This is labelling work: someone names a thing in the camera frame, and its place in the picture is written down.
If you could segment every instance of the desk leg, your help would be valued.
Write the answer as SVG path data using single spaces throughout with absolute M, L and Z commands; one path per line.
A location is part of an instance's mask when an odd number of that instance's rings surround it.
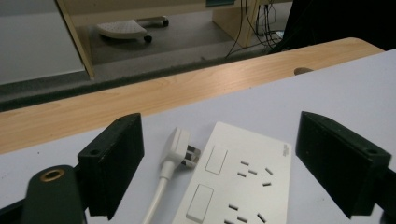
M 75 27 L 72 18 L 67 12 L 67 8 L 64 4 L 64 0 L 57 0 L 58 7 L 61 10 L 64 21 L 66 22 L 67 28 L 69 29 L 70 35 L 78 50 L 79 57 L 84 63 L 85 69 L 91 79 L 94 79 L 94 72 L 91 59 L 91 46 L 88 35 L 87 27 Z
M 253 30 L 248 23 L 248 19 L 250 23 L 253 25 L 253 22 L 256 20 L 257 13 L 259 13 L 259 1 L 253 0 L 250 2 L 250 7 L 247 8 L 247 16 L 246 9 L 243 7 L 243 20 L 242 20 L 242 29 L 241 34 L 238 38 L 237 43 L 241 47 L 250 46 L 250 38 L 252 36 Z M 213 11 L 212 21 L 217 24 L 224 32 L 226 32 L 233 39 L 236 39 L 239 32 L 241 20 L 241 8 L 227 8 L 227 9 L 217 9 Z

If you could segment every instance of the black plastic bracket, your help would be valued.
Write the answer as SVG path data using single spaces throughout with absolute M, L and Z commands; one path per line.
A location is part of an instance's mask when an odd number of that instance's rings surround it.
M 78 165 L 45 169 L 29 182 L 24 200 L 0 209 L 0 223 L 75 224 L 111 219 L 144 156 L 140 114 L 115 120 L 78 154 Z
M 396 218 L 396 176 L 384 149 L 332 119 L 303 111 L 296 153 L 347 217 L 369 216 L 377 203 Z

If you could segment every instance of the grey floor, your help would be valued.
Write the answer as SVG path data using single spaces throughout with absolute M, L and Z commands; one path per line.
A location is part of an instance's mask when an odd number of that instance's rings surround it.
M 291 3 L 275 4 L 270 10 L 271 30 L 283 30 Z M 95 80 L 85 72 L 46 77 L 0 86 L 0 110 L 45 103 L 83 93 L 104 90 L 157 77 L 190 71 L 222 63 L 265 55 L 265 38 L 260 44 L 255 35 L 254 47 L 238 50 L 225 58 L 234 41 L 213 21 L 212 12 L 198 12 L 168 16 L 169 26 L 160 21 L 142 21 L 140 24 L 153 37 L 150 44 L 143 38 L 116 40 L 98 34 L 89 27 L 92 63 Z

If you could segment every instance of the power outlet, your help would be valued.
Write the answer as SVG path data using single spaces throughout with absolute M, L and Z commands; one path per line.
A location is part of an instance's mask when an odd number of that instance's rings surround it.
M 287 221 L 291 146 L 218 122 L 173 223 Z

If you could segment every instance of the wooden desk edge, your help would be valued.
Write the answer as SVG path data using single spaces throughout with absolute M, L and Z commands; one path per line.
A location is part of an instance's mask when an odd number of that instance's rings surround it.
M 284 51 L 0 113 L 0 154 L 382 52 L 356 38 Z

